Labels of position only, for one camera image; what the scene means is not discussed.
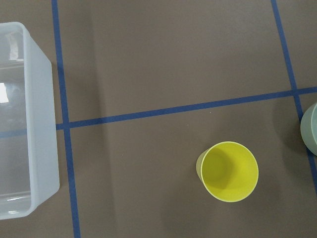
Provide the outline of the yellow plastic cup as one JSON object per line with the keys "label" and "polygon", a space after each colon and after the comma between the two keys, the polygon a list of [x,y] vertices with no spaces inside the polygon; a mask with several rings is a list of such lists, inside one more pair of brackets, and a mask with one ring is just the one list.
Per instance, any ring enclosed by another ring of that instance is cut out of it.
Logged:
{"label": "yellow plastic cup", "polygon": [[247,198],[259,179],[252,152],[233,141],[220,142],[204,151],[196,160],[196,173],[212,197],[228,203]]}

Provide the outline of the translucent white plastic box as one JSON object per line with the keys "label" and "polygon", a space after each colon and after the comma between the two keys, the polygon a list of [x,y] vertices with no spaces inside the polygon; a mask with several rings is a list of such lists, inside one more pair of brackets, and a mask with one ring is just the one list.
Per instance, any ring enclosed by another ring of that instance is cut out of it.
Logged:
{"label": "translucent white plastic box", "polygon": [[22,23],[2,23],[0,218],[28,216],[59,187],[52,64]]}

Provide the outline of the mint green bowl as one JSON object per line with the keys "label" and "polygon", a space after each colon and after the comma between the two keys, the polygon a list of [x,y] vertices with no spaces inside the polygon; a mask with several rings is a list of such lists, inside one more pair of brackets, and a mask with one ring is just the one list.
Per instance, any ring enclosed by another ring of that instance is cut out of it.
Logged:
{"label": "mint green bowl", "polygon": [[317,104],[311,105],[304,113],[300,124],[301,137],[306,147],[317,155]]}

